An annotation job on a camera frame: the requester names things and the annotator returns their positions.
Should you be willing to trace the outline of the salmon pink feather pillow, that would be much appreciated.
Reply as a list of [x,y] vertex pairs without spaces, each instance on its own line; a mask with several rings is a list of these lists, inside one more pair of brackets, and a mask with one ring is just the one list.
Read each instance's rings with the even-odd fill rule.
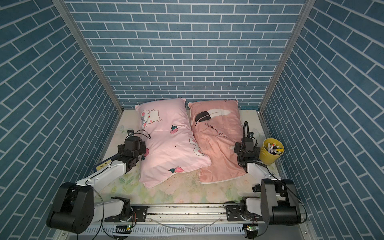
[[200,169],[201,184],[237,179],[246,174],[238,165],[236,143],[243,137],[237,100],[188,103],[193,135],[211,165]]

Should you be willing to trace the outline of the light pink cartoon pillow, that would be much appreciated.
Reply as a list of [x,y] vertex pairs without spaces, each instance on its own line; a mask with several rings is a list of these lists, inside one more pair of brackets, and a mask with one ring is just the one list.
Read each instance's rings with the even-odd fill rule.
[[137,105],[139,126],[151,137],[140,165],[139,181],[153,188],[175,174],[188,173],[212,164],[192,132],[183,98]]

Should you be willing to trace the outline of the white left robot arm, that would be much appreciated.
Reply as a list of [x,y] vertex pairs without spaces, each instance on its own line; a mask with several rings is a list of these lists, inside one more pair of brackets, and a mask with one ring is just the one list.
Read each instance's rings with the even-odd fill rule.
[[117,154],[99,163],[100,170],[75,183],[63,183],[48,214],[47,226],[80,234],[92,223],[103,223],[104,220],[134,223],[136,214],[129,199],[112,197],[108,201],[101,199],[99,204],[94,200],[101,197],[103,188],[135,167],[146,153],[146,143],[140,137],[130,135],[118,145]]

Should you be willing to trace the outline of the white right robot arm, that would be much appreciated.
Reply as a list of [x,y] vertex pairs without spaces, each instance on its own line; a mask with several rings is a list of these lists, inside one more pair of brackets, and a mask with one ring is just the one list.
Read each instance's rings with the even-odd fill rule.
[[240,167],[257,180],[253,191],[260,194],[258,197],[245,198],[243,209],[261,216],[267,225],[302,223],[300,199],[293,181],[277,177],[268,168],[268,165],[284,153],[282,143],[275,139],[266,139],[262,147],[258,148],[254,140],[251,137],[242,137],[234,150]]

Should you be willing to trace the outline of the yellow pen cup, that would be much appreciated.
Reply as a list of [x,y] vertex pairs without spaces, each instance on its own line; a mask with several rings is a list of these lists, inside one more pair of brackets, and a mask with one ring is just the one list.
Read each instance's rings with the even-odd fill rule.
[[283,153],[285,148],[283,144],[273,138],[265,139],[259,155],[259,159],[266,165],[273,164]]

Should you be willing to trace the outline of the blue notebook yellow label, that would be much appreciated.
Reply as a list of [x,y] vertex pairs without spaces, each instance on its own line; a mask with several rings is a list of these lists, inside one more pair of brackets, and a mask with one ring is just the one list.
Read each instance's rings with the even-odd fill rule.
[[112,163],[112,161],[114,161],[114,160],[116,160],[118,158],[119,158],[119,154],[115,154],[115,155],[107,158],[106,160],[101,161],[100,163],[96,164],[93,167],[93,171],[94,172],[100,171],[101,169],[103,169],[106,166],[110,165]]

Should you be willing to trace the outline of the black small remote device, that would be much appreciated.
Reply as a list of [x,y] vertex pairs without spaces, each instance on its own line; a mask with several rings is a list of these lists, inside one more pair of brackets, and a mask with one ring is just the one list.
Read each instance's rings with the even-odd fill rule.
[[254,193],[260,193],[262,190],[262,186],[260,184],[256,184],[252,187]]

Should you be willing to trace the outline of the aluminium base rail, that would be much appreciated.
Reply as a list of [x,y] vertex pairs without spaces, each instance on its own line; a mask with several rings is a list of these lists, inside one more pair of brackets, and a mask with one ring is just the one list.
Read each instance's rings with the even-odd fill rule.
[[55,240],[133,240],[172,237],[224,236],[227,239],[315,240],[309,221],[297,226],[267,225],[260,215],[247,213],[239,204],[133,205],[128,222],[107,218],[80,234],[58,231]]

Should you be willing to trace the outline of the silver corner frame post right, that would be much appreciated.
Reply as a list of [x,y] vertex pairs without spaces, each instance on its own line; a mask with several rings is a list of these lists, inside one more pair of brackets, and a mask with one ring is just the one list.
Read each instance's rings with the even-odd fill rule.
[[267,107],[267,104],[268,104],[268,101],[270,99],[270,97],[272,96],[272,93],[279,81],[279,78],[282,74],[282,71],[288,61],[288,58],[299,38],[299,35],[304,27],[304,24],[315,4],[315,0],[307,0],[305,1],[305,4],[299,14],[299,17],[298,17],[298,20],[297,22],[295,23],[295,26],[293,28],[293,31],[291,33],[291,36],[290,38],[288,39],[287,41],[287,45],[280,57],[280,60],[279,60],[279,63],[275,69],[275,72],[274,72],[274,75],[272,76],[271,78],[271,81],[266,89],[266,93],[264,94],[264,97],[262,99],[262,102],[259,106],[259,112],[262,113],[266,107]]

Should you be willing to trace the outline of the silver corner frame post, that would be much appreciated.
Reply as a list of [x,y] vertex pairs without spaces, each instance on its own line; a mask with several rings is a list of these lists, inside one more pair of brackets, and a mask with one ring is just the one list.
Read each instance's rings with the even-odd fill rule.
[[92,50],[90,49],[86,39],[84,38],[81,30],[79,29],[74,17],[70,13],[65,1],[62,0],[52,0],[54,6],[58,10],[60,16],[64,20],[65,24],[69,28],[71,34],[73,35],[74,39],[76,40],[77,44],[79,45],[80,49],[84,53],[85,57],[87,58],[89,64],[91,65],[92,69],[96,73],[97,77],[99,78],[99,81],[107,91],[107,94],[109,95],[110,99],[114,103],[116,109],[121,114],[124,111],[124,108],[120,104],[116,94],[114,93],[110,83],[108,82],[104,72],[102,71],[99,63],[97,62],[94,54],[92,53]]
[[272,93],[279,81],[279,78],[282,74],[282,71],[288,61],[288,58],[299,38],[299,35],[304,27],[304,24],[315,4],[315,0],[307,0],[305,1],[305,4],[299,14],[299,17],[298,17],[298,20],[297,22],[295,23],[295,26],[293,28],[293,31],[291,33],[291,36],[290,38],[288,39],[287,41],[287,45],[280,57],[280,60],[279,60],[279,63],[275,69],[275,72],[274,72],[274,75],[272,76],[271,78],[271,81],[266,89],[266,93],[264,94],[264,97],[262,99],[262,102],[259,106],[259,112],[262,113],[266,107],[267,107],[267,104],[268,104],[268,101],[270,99],[270,97],[272,96]]

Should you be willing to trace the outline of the silver corner frame post left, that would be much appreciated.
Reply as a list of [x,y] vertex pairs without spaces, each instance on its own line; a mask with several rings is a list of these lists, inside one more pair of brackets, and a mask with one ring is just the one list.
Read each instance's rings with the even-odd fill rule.
[[89,64],[91,65],[92,69],[96,73],[97,77],[99,78],[99,81],[107,91],[107,94],[109,95],[110,99],[114,103],[116,109],[121,114],[124,111],[124,108],[120,104],[116,94],[114,93],[110,83],[108,82],[104,72],[102,71],[99,63],[97,62],[94,54],[92,53],[92,50],[90,49],[86,39],[84,38],[81,30],[79,29],[74,17],[70,13],[65,1],[62,0],[52,0],[54,6],[58,10],[60,16],[64,20],[65,24],[69,28],[71,34],[73,35],[74,39],[76,40],[77,44],[79,45],[80,49],[84,53],[85,57],[87,58]]

